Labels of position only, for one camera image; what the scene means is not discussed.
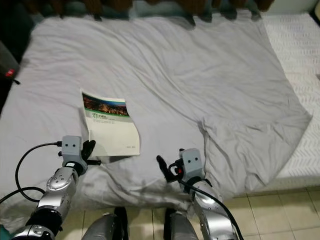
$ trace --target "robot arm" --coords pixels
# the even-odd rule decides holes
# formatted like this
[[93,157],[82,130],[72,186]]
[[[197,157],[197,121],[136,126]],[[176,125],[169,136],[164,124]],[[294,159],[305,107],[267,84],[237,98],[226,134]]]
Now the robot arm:
[[205,179],[199,151],[195,148],[180,149],[179,157],[180,159],[171,164],[168,169],[161,156],[157,156],[157,161],[167,182],[178,181],[183,191],[189,194],[195,213],[200,220],[203,238],[205,240],[238,240],[230,215],[217,201],[207,196],[214,196],[217,199],[219,195],[211,183]]
[[79,180],[86,173],[88,164],[99,165],[101,162],[88,161],[95,147],[95,141],[86,141],[81,150],[81,137],[64,136],[62,167],[59,168],[46,184],[46,191],[26,225],[18,230],[13,240],[54,240],[65,220]]

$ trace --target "black cable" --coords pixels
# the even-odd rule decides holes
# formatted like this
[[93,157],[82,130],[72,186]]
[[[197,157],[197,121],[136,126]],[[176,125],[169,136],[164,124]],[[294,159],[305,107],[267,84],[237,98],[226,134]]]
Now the black cable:
[[5,195],[3,198],[1,198],[0,199],[0,204],[2,204],[5,200],[7,200],[8,198],[12,197],[15,194],[22,193],[23,191],[26,191],[26,190],[37,190],[38,191],[38,189],[41,189],[41,188],[38,188],[38,187],[35,187],[35,186],[27,186],[27,187],[23,187],[23,188],[17,189],[17,190],[15,190],[13,192],[10,192],[8,195]]
[[[24,193],[24,190],[22,190],[23,188],[21,188],[20,186],[20,183],[19,183],[19,178],[18,178],[18,173],[19,173],[19,168],[20,168],[20,165],[21,163],[23,162],[23,160],[25,159],[25,157],[30,153],[32,152],[33,150],[37,149],[37,148],[41,148],[41,147],[44,147],[44,146],[50,146],[50,145],[56,145],[56,146],[60,146],[61,147],[61,141],[57,141],[57,142],[49,142],[49,143],[44,143],[44,144],[40,144],[38,146],[34,146],[33,148],[29,149],[20,159],[20,161],[18,162],[17,166],[16,166],[16,169],[15,169],[15,175],[14,175],[14,178],[15,178],[15,184],[16,184],[16,187],[18,188],[18,192],[17,193],[21,193],[22,196],[24,196],[26,199],[28,199],[29,201],[31,202],[34,202],[34,203],[38,203],[40,200],[37,200],[37,199],[33,199],[31,197],[29,197],[28,195],[26,195]],[[36,191],[39,191],[41,192],[42,194],[45,193],[45,191],[39,187],[31,187],[32,190],[36,190]]]
[[196,188],[196,187],[194,187],[194,186],[189,185],[189,184],[186,183],[185,181],[182,181],[182,180],[180,180],[180,179],[178,179],[178,178],[177,178],[177,181],[178,181],[180,184],[184,185],[185,187],[190,188],[190,189],[192,189],[193,191],[198,192],[198,193],[200,193],[200,194],[203,194],[203,195],[207,196],[208,198],[211,198],[212,200],[214,200],[217,204],[219,204],[219,205],[223,208],[223,210],[226,212],[226,214],[228,215],[228,217],[230,218],[230,221],[231,221],[231,223],[233,224],[233,226],[235,227],[235,230],[236,230],[236,232],[237,232],[237,234],[238,234],[239,240],[244,240],[244,237],[243,237],[242,234],[241,234],[241,231],[240,231],[240,228],[239,228],[239,226],[238,226],[238,224],[237,224],[236,219],[234,218],[234,216],[232,215],[232,213],[229,211],[229,209],[228,209],[221,201],[219,201],[216,197],[212,196],[211,194],[209,194],[209,193],[207,193],[207,192],[205,192],[205,191],[202,191],[202,190],[200,190],[200,189],[198,189],[198,188]]
[[173,167],[176,167],[176,165],[175,165],[174,163],[172,163],[172,164],[169,165],[168,169],[169,169],[169,172],[170,172],[170,173],[172,173],[171,169],[172,169]]

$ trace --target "bed frame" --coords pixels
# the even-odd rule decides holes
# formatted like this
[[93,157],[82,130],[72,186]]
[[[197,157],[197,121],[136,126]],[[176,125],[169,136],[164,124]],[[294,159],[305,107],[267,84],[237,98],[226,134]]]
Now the bed frame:
[[[50,4],[54,11],[60,15],[64,15],[64,5],[72,0],[22,0],[24,6],[31,14],[37,14],[43,4]],[[100,15],[103,5],[113,8],[117,12],[124,12],[130,9],[134,0],[79,0],[85,4],[87,11],[93,15]],[[150,5],[155,5],[163,0],[144,0]],[[192,15],[201,14],[209,0],[171,0],[177,2],[187,13]],[[212,7],[218,8],[223,1],[227,0],[211,0]],[[228,0],[235,8],[243,8],[249,0]],[[260,11],[267,11],[274,0],[254,0]]]

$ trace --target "beige floor tile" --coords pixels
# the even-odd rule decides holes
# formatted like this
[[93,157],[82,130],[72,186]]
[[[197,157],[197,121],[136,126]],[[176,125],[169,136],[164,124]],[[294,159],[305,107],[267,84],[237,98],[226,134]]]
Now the beige floor tile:
[[253,197],[253,196],[267,196],[267,195],[277,195],[278,191],[259,191],[259,192],[251,192],[248,193],[248,197]]
[[234,198],[245,198],[245,197],[248,197],[248,195],[246,193],[234,196]]
[[295,240],[292,231],[260,235],[261,240]]
[[318,216],[320,216],[320,191],[310,191],[309,195],[318,213]]
[[224,202],[224,204],[234,216],[243,236],[259,234],[247,197],[237,197]]
[[303,193],[306,192],[307,188],[303,187],[303,188],[296,188],[296,189],[288,189],[288,190],[279,190],[278,194],[293,194],[293,193]]
[[280,194],[279,196],[293,230],[320,226],[317,211],[307,192]]
[[154,240],[163,240],[164,239],[165,213],[166,213],[165,208],[153,208],[152,209]]
[[62,224],[63,231],[59,232],[55,239],[81,240],[84,213],[84,211],[70,211]]
[[201,228],[200,228],[200,220],[199,220],[198,216],[194,215],[193,217],[191,217],[189,219],[189,221],[190,221],[190,223],[191,223],[191,225],[192,225],[192,227],[193,227],[198,239],[199,240],[204,240],[204,236],[203,236]]
[[102,217],[105,213],[113,213],[114,208],[102,208],[98,210],[88,210],[84,213],[84,221],[83,221],[83,229],[82,229],[82,236],[85,235],[86,231],[90,227],[94,221],[98,220]]
[[293,231],[295,240],[319,240],[320,227]]
[[261,240],[259,235],[253,235],[253,236],[244,236],[244,240]]
[[308,191],[320,191],[320,186],[308,186],[306,189]]
[[249,202],[260,234],[291,231],[278,195],[250,196]]
[[153,240],[153,218],[151,208],[126,207],[130,240]]

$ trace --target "silver robot leg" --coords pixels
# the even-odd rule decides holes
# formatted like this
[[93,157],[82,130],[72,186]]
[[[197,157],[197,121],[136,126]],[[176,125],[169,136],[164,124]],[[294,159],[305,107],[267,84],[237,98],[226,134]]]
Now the silver robot leg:
[[128,240],[128,219],[126,210],[116,208],[96,220],[86,231],[82,240]]
[[164,240],[199,240],[188,218],[168,208],[165,213]]

